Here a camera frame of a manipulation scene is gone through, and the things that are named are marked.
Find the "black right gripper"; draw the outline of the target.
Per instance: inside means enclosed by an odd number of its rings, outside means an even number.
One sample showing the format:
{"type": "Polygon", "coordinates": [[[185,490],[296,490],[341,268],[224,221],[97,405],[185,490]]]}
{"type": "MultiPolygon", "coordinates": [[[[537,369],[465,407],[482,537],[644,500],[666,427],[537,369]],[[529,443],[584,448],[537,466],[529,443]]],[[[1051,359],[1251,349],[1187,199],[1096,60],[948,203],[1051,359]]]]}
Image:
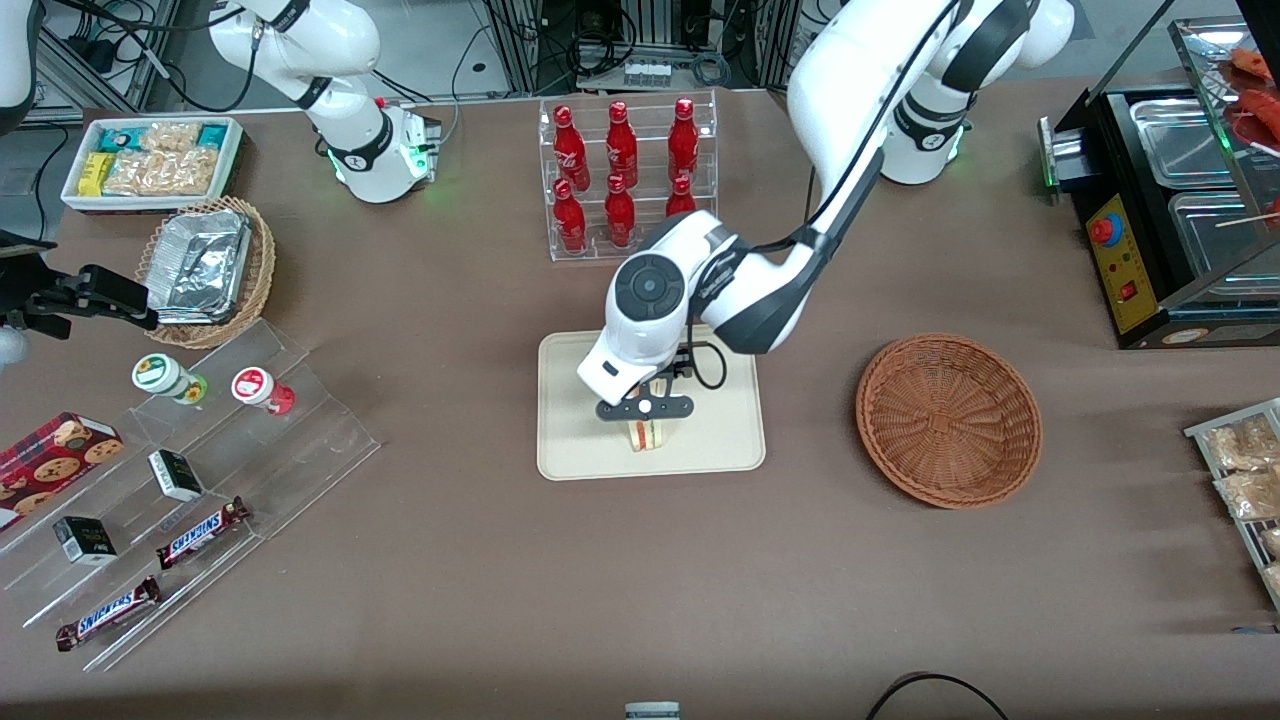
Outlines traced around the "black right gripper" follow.
{"type": "Polygon", "coordinates": [[[45,269],[35,287],[20,292],[20,329],[55,340],[67,340],[72,316],[106,316],[142,331],[155,331],[157,313],[148,306],[142,284],[99,265],[84,265],[77,274],[45,269]]]}

